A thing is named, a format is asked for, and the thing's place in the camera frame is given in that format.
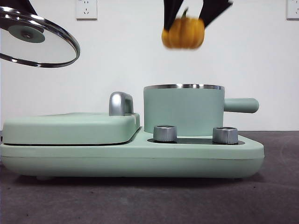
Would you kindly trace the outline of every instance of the pumpkin stem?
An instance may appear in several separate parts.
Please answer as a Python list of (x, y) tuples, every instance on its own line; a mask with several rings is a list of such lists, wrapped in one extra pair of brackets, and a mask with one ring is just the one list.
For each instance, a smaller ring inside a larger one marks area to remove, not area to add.
[(185, 9), (185, 11), (183, 12), (182, 18), (186, 18), (187, 11), (188, 11), (188, 7), (187, 7), (187, 8)]

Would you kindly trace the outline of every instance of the pot handle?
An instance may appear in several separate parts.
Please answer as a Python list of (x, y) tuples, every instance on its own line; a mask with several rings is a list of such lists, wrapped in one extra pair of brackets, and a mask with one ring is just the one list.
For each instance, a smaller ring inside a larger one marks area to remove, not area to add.
[(109, 116), (125, 116), (134, 113), (133, 98), (125, 92), (113, 92), (109, 100)]
[(258, 101), (253, 98), (237, 98), (224, 100), (224, 111), (227, 112), (255, 113), (257, 112), (258, 107)]

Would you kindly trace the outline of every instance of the appliance base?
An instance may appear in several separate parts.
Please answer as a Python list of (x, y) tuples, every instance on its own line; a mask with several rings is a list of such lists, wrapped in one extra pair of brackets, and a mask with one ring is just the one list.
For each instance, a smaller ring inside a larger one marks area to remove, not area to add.
[(239, 136), (242, 145), (149, 142), (139, 129), (121, 145), (1, 145), (10, 170), (30, 176), (244, 178), (263, 163), (263, 145)]

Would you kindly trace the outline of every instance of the glass pot lid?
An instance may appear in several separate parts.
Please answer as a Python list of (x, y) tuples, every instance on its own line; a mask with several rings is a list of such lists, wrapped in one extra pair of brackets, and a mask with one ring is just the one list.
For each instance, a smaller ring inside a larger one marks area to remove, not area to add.
[(0, 58), (44, 68), (64, 67), (80, 55), (77, 40), (36, 14), (0, 7)]

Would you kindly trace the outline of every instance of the metal pot rim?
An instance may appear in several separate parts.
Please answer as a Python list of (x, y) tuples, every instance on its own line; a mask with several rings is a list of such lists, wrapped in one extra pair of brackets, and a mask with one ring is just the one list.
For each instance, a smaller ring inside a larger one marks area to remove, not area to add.
[(162, 84), (162, 85), (150, 85), (146, 86), (144, 90), (150, 89), (212, 89), (212, 90), (224, 90), (221, 85), (209, 85), (209, 84)]

